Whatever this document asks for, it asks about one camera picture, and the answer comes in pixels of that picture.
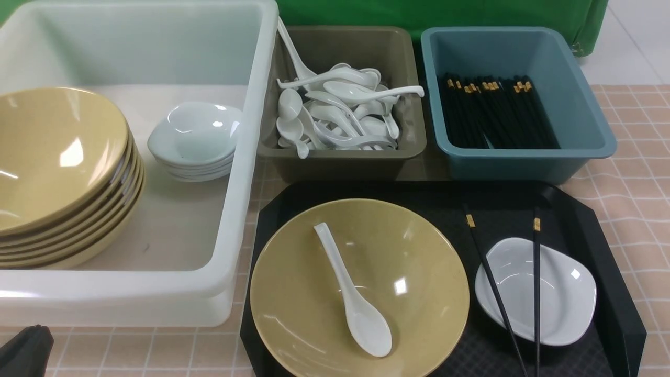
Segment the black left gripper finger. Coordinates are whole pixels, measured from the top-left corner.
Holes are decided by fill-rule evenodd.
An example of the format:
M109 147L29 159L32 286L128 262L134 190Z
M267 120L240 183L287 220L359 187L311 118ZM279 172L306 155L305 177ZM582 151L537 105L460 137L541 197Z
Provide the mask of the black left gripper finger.
M34 325L2 345L1 376L44 376L53 348L50 328Z

